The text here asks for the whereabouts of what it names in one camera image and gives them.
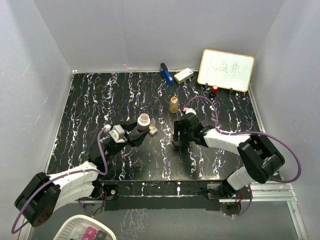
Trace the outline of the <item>white cap pill bottle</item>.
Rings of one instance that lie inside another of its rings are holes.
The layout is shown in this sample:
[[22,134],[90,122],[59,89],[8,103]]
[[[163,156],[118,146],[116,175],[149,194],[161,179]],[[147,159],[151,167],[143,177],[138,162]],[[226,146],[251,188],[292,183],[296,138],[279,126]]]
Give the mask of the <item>white cap pill bottle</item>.
[[146,113],[142,113],[137,119],[137,130],[145,131],[149,128],[151,123],[150,117]]

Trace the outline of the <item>yellow clear weekly pill organizer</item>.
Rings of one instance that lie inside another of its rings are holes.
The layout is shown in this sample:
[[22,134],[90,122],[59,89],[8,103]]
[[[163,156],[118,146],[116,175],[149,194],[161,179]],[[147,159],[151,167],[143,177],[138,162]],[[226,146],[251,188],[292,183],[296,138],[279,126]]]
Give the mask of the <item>yellow clear weekly pill organizer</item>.
[[149,129],[149,134],[151,136],[154,136],[158,132],[158,129],[156,128],[156,120],[154,118],[152,118],[150,121]]

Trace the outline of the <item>clear jar of yellow capsules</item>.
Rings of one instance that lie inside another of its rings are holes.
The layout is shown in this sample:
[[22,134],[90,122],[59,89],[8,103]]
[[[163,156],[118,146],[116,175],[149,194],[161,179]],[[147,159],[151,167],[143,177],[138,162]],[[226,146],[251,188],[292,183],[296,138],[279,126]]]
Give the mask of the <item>clear jar of yellow capsules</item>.
[[179,99],[176,96],[173,96],[170,99],[170,103],[169,103],[169,112],[171,114],[175,114],[178,112],[179,109]]

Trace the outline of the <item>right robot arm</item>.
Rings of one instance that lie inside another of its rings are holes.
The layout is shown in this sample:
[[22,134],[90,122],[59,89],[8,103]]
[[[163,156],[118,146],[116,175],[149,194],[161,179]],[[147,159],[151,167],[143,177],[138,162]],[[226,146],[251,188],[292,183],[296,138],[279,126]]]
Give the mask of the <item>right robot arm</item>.
[[218,148],[240,156],[243,167],[232,172],[216,188],[205,190],[223,198],[233,199],[241,189],[252,183],[266,183],[285,163],[276,146],[261,133],[231,135],[214,126],[203,126],[194,113],[185,114],[173,125],[173,145],[194,142],[206,148]]

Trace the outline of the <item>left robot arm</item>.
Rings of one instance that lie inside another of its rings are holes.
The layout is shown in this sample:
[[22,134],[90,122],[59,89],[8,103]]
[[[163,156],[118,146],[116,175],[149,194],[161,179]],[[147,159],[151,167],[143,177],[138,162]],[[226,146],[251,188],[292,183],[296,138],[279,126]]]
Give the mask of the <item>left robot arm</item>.
[[60,173],[39,172],[30,180],[14,202],[18,217],[36,228],[70,202],[87,197],[99,199],[104,188],[95,181],[108,174],[108,161],[126,146],[140,146],[149,132],[150,123],[140,120],[105,125],[84,163]]

